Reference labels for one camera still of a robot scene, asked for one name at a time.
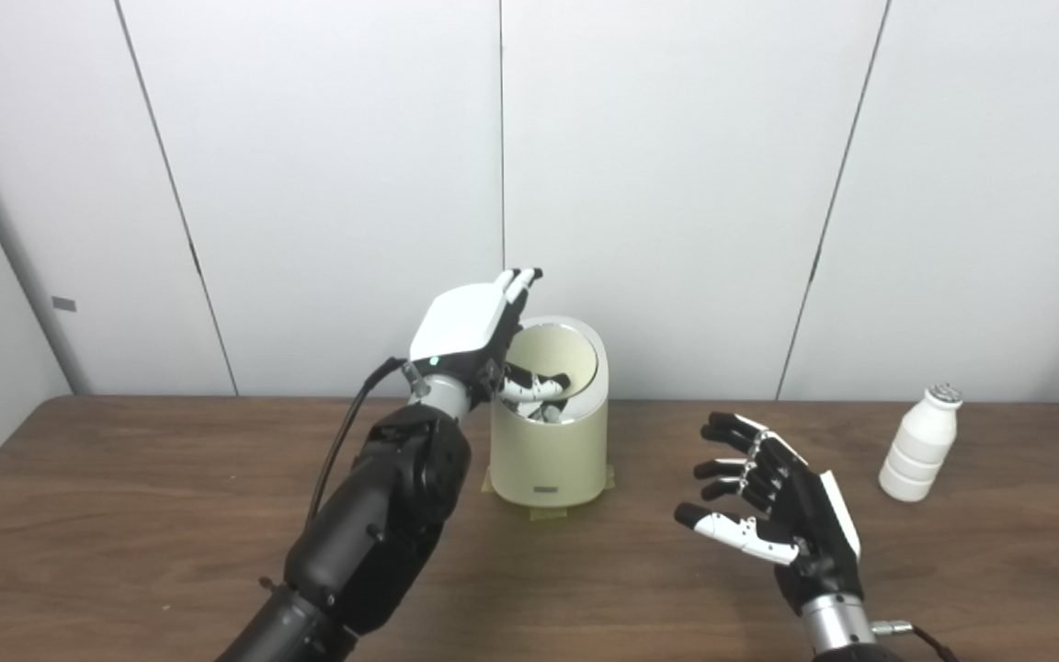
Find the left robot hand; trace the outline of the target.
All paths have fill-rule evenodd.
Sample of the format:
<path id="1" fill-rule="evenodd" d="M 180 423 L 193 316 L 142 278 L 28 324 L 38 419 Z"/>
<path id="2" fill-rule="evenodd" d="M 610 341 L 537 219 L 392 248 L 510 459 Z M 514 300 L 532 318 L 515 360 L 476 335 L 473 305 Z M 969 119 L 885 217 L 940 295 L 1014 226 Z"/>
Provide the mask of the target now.
<path id="1" fill-rule="evenodd" d="M 511 268 L 491 282 L 475 282 L 433 299 L 409 344 L 408 358 L 441 397 L 449 387 L 454 401 L 470 412 L 493 398 L 514 404 L 559 401 L 573 380 L 570 374 L 543 374 L 509 363 L 507 353 L 521 332 L 530 288 L 541 268 Z"/>

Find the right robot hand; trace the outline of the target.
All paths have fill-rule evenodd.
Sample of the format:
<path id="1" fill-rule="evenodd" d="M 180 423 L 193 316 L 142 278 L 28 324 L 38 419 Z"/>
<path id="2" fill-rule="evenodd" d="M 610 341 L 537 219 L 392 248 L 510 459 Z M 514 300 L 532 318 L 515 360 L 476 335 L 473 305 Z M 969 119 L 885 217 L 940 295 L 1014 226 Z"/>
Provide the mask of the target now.
<path id="1" fill-rule="evenodd" d="M 795 615 L 812 600 L 864 600 L 859 535 L 832 471 L 813 470 L 772 428 L 734 412 L 711 412 L 700 435 L 738 452 L 694 466 L 693 476 L 706 483 L 703 502 L 739 497 L 756 512 L 682 502 L 674 508 L 677 523 L 773 563 L 782 598 Z"/>

